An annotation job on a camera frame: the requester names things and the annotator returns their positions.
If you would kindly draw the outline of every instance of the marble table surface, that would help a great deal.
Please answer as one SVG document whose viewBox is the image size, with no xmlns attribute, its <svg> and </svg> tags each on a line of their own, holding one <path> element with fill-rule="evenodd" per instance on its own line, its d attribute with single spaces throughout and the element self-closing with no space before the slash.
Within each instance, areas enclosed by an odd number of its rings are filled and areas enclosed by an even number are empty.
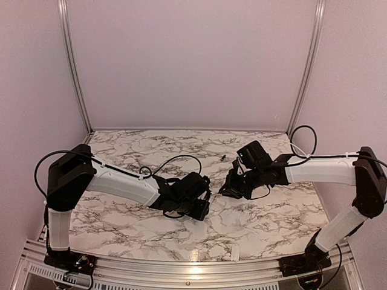
<svg viewBox="0 0 387 290">
<path fill-rule="evenodd" d="M 276 186 L 255 201 L 218 194 L 236 151 L 258 140 L 276 158 L 289 153 L 285 134 L 195 130 L 98 131 L 89 145 L 95 155 L 138 172 L 155 170 L 163 161 L 191 154 L 211 180 L 210 213 L 205 220 L 168 219 L 161 211 L 97 192 L 85 192 L 71 218 L 70 246 L 115 257 L 146 260 L 227 261 L 233 247 L 240 259 L 272 257 L 304 250 L 310 237 L 327 223 L 320 200 L 309 183 Z M 177 159 L 158 175 L 183 177 L 198 170 L 193 159 Z M 265 195 L 258 188 L 253 197 Z"/>
</svg>

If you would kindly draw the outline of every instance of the white plastic piece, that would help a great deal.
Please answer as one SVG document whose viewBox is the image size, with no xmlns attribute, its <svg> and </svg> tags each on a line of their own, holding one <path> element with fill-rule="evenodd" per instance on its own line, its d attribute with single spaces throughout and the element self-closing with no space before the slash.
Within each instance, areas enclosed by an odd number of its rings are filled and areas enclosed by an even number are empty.
<svg viewBox="0 0 387 290">
<path fill-rule="evenodd" d="M 234 261 L 234 262 L 239 261 L 240 255 L 241 255 L 241 246 L 233 245 L 231 248 L 231 261 Z"/>
<path fill-rule="evenodd" d="M 193 249 L 189 253 L 189 261 L 190 262 L 200 262 L 200 252 L 198 249 Z"/>
<path fill-rule="evenodd" d="M 68 234 L 70 231 L 71 210 L 56 211 L 48 209 L 48 228 L 50 229 L 50 247 L 54 251 L 66 251 L 70 243 Z"/>
<path fill-rule="evenodd" d="M 93 167 L 97 170 L 97 173 L 86 188 L 87 191 L 109 193 L 145 205 L 152 205 L 160 196 L 158 184 L 153 177 L 139 180 L 137 177 L 103 167 L 94 161 Z M 138 176 L 137 173 L 129 170 L 123 168 L 120 168 L 120 170 Z"/>
<path fill-rule="evenodd" d="M 304 159 L 291 157 L 289 164 L 302 162 Z M 316 158 L 293 167 L 286 167 L 286 177 L 289 183 L 294 182 L 332 182 L 348 185 L 356 184 L 355 166 L 356 157 L 349 158 Z"/>
<path fill-rule="evenodd" d="M 316 237 L 316 246 L 320 250 L 328 252 L 367 219 L 366 216 L 359 213 L 356 207 L 345 208 L 321 229 Z"/>
</svg>

